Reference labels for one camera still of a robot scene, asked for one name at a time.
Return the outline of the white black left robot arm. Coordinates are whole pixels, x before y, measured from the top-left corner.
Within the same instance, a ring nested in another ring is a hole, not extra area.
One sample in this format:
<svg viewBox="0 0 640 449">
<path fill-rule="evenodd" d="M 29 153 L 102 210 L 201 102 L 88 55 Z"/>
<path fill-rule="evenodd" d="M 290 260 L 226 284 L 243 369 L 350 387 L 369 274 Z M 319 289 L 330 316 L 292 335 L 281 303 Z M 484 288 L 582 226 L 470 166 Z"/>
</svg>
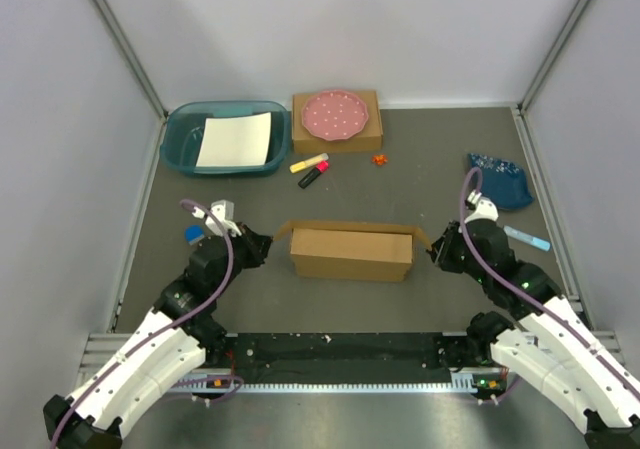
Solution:
<svg viewBox="0 0 640 449">
<path fill-rule="evenodd" d="M 273 239 L 246 225 L 209 236 L 159 295 L 108 362 L 67 396 L 43 408 L 53 448 L 119 448 L 135 424 L 170 389 L 203 364 L 226 356 L 226 331 L 212 314 L 241 271 L 260 267 Z"/>
</svg>

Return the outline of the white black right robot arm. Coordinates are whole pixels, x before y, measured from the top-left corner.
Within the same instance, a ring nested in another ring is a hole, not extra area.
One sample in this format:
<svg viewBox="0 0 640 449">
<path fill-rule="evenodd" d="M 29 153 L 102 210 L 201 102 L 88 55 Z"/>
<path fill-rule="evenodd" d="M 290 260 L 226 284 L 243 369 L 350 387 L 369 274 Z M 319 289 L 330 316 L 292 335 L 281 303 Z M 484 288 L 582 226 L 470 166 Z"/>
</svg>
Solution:
<svg viewBox="0 0 640 449">
<path fill-rule="evenodd" d="M 428 254 L 444 272 L 476 281 L 500 313 L 479 313 L 467 353 L 514 372 L 553 403 L 590 448 L 639 445 L 639 381 L 579 318 L 557 284 L 519 259 L 496 222 L 452 221 Z"/>
</svg>

